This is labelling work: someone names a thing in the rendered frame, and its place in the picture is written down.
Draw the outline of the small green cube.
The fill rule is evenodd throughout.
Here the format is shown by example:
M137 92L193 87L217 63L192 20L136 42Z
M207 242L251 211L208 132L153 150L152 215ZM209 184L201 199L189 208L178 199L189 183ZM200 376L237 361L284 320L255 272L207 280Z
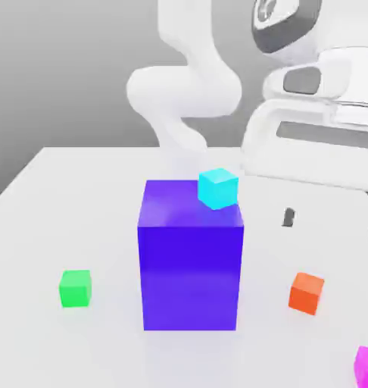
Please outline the small green cube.
M92 297L90 270L64 271L59 283L59 294L64 308L88 307Z

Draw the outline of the large purple box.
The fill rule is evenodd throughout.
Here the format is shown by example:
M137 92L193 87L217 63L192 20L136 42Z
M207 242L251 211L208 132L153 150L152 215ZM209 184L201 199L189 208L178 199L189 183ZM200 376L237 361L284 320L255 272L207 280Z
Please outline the large purple box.
M147 180L137 225L145 330L235 330L244 222L194 180Z

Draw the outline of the small cyan cube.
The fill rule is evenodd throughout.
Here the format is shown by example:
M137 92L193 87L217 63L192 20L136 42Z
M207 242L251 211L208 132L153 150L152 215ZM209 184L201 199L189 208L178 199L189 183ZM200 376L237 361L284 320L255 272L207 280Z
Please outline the small cyan cube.
M205 171L198 176L198 199L212 210L238 203L239 178L224 168Z

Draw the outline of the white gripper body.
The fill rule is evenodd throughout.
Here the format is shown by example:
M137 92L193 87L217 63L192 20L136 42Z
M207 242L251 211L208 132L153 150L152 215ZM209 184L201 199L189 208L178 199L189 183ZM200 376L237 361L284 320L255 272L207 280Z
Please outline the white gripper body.
M242 142L242 162L249 175L317 183L368 192L368 125L337 121L337 105L312 100L270 99L252 114ZM282 138L282 122L362 135L364 145L349 146Z

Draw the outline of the small orange cube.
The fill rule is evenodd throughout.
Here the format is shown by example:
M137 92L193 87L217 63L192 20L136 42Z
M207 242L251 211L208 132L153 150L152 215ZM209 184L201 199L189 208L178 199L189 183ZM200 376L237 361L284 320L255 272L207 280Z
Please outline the small orange cube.
M293 281L288 306L306 314L315 315L323 290L324 279L299 272Z

